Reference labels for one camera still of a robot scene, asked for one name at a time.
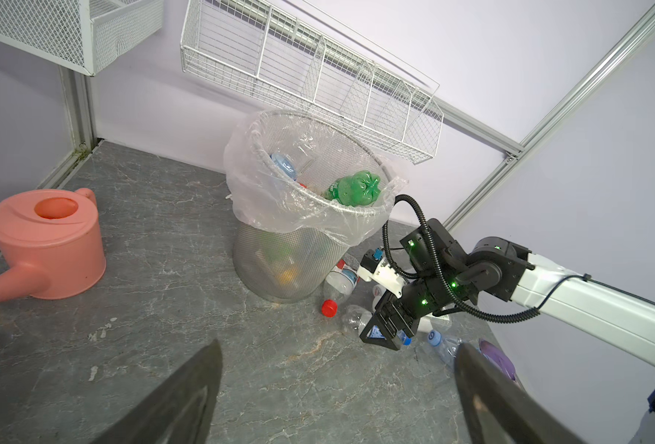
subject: red bottle cap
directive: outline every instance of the red bottle cap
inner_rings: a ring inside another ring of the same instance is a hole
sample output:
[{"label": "red bottle cap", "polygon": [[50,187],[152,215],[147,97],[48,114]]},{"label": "red bottle cap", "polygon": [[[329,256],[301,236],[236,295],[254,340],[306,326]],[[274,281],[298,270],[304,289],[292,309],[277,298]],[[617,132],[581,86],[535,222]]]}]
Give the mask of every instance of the red bottle cap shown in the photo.
[{"label": "red bottle cap", "polygon": [[337,315],[337,302],[332,299],[326,299],[323,302],[323,315],[327,317],[333,317]]}]

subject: trash bag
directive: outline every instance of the trash bag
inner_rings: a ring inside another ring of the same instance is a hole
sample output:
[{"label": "trash bag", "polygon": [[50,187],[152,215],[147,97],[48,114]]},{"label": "trash bag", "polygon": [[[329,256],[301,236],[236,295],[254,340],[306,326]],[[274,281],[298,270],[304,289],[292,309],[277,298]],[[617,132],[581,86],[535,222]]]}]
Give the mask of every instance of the trash bag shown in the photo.
[{"label": "trash bag", "polygon": [[[380,229],[407,184],[356,138],[299,111],[249,116],[225,147],[224,167],[241,222],[272,233],[310,227],[342,246]],[[362,171],[379,177],[375,202],[348,207],[323,198],[336,181]]]}]

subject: purple object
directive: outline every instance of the purple object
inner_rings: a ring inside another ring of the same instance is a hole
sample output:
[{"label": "purple object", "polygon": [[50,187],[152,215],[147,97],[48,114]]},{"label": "purple object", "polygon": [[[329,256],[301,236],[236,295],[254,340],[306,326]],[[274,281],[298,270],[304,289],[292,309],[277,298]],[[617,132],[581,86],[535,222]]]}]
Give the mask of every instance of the purple object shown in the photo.
[{"label": "purple object", "polygon": [[507,375],[513,381],[517,381],[515,378],[515,366],[512,361],[505,356],[505,354],[498,347],[495,347],[490,342],[485,339],[478,340],[478,347],[480,352],[488,358],[493,364],[498,366],[500,370]]}]

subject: white wall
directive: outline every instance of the white wall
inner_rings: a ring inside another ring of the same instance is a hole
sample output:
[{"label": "white wall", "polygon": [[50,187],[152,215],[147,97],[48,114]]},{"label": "white wall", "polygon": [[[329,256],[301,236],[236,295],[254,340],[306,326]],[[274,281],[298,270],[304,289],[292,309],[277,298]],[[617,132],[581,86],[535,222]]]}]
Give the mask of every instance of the white wall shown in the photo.
[{"label": "white wall", "polygon": [[[274,3],[291,9],[284,1]],[[436,78],[438,95],[447,102],[519,141],[653,0],[314,3]],[[163,29],[93,79],[98,135],[223,172],[221,153],[232,129],[262,105],[181,72],[186,5],[186,0],[168,1]],[[421,202],[430,218],[446,219],[502,158],[444,128],[435,159],[404,164],[411,181],[405,192]],[[440,196],[430,192],[434,188]],[[407,206],[397,207],[392,217],[416,221]]]},{"label": "white wall", "polygon": [[[655,39],[454,235],[466,250],[485,236],[502,236],[655,300]],[[488,295],[480,307],[521,310]],[[545,315],[492,330],[531,395],[582,438],[632,437],[655,368]]]},{"label": "white wall", "polygon": [[0,43],[0,201],[35,189],[72,149],[58,66]]},{"label": "white wall", "polygon": [[309,0],[522,140],[654,0]]}]

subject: wire mesh trash can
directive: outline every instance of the wire mesh trash can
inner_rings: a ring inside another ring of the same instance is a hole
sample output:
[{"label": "wire mesh trash can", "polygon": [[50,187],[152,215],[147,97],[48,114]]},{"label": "wire mesh trash can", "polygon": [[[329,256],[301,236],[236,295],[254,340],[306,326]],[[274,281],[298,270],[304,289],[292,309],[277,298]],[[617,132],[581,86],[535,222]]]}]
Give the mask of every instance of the wire mesh trash can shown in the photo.
[{"label": "wire mesh trash can", "polygon": [[[270,156],[296,145],[313,158],[294,181]],[[278,303],[297,302],[318,289],[350,245],[384,224],[405,183],[358,140],[298,111],[264,111],[248,129],[239,127],[224,164],[241,221],[236,273],[252,292]],[[317,194],[364,170],[381,178],[372,206],[346,207]]]}]

